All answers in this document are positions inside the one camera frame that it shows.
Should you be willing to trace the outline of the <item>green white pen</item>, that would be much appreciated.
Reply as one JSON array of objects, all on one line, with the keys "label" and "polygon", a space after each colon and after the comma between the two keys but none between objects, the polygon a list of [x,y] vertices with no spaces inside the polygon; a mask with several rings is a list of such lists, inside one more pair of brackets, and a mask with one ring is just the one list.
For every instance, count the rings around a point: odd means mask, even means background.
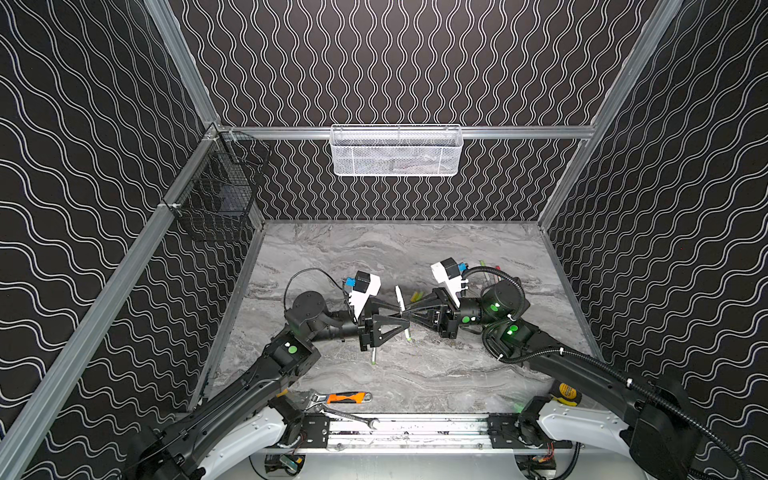
[{"label": "green white pen", "polygon": [[[405,313],[405,301],[404,301],[402,290],[399,285],[395,285],[395,294],[396,294],[396,299],[397,299],[397,303],[398,303],[400,314],[401,314],[401,319],[406,320],[405,317],[403,316]],[[413,338],[410,331],[410,321],[408,321],[408,325],[409,326],[404,329],[403,333],[406,341],[411,343],[413,342]]]}]

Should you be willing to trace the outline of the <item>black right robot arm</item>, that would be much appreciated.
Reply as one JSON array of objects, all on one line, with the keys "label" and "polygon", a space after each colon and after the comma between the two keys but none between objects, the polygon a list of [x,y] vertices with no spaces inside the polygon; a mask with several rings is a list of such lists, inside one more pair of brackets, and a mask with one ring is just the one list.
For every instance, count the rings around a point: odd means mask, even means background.
[{"label": "black right robot arm", "polygon": [[694,457],[704,441],[734,464],[742,479],[753,474],[733,448],[697,420],[682,385],[668,378],[648,379],[620,370],[556,340],[524,318],[530,303],[517,277],[489,266],[449,266],[432,273],[438,287],[404,305],[400,316],[451,338],[459,328],[478,325],[486,352],[506,365],[525,365],[583,394],[615,415],[615,427],[588,422],[578,413],[556,414],[555,399],[541,397],[524,409],[520,428],[526,442],[572,441],[629,457],[655,479],[704,479]]}]

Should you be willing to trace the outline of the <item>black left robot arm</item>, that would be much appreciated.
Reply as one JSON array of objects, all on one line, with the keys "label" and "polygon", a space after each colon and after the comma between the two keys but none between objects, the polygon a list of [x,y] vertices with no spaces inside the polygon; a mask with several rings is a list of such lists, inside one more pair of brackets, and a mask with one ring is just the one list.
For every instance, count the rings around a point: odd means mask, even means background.
[{"label": "black left robot arm", "polygon": [[216,479],[257,450],[300,441],[304,406],[282,393],[319,360],[315,344],[356,338],[363,351],[410,326],[409,314],[353,291],[349,305],[328,309],[316,291],[300,294],[285,312],[285,327],[238,379],[166,427],[145,427],[129,444],[121,479]]}]

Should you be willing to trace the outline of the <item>steel combination spanner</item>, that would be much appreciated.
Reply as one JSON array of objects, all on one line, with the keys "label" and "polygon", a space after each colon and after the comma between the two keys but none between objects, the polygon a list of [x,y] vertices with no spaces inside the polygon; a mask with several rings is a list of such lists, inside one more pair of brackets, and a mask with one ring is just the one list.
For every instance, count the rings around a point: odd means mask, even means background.
[{"label": "steel combination spanner", "polygon": [[307,413],[323,414],[336,420],[346,420],[365,425],[369,430],[375,430],[379,422],[377,418],[362,417],[350,414],[337,409],[333,409],[325,404],[315,404],[306,409]]}]

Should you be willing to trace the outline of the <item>yellow black tape measure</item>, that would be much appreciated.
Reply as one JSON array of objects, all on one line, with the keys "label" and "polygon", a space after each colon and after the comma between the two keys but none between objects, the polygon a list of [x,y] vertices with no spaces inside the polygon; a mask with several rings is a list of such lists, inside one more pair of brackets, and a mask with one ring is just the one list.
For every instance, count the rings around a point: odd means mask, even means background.
[{"label": "yellow black tape measure", "polygon": [[549,391],[552,399],[567,406],[578,406],[582,401],[582,393],[574,387],[555,380]]}]

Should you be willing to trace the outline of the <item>orange handled adjustable wrench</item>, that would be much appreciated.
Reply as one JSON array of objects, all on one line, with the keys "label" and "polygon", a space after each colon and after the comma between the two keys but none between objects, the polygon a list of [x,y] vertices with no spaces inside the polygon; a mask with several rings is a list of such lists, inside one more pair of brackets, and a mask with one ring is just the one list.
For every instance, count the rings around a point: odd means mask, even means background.
[{"label": "orange handled adjustable wrench", "polygon": [[307,412],[331,411],[337,405],[360,405],[371,402],[373,394],[367,391],[319,393],[310,391],[300,409]]}]

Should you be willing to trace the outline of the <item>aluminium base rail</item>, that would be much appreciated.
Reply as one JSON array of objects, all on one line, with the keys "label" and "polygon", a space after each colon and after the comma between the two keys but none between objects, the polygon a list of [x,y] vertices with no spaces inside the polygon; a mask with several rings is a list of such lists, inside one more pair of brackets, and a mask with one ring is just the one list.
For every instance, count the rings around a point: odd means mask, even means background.
[{"label": "aluminium base rail", "polygon": [[365,425],[307,413],[290,427],[266,408],[214,445],[207,459],[258,451],[318,453],[513,453],[564,449],[572,443],[627,456],[620,432],[627,424],[606,411],[547,406],[539,419],[516,414],[354,414],[377,418]]}]

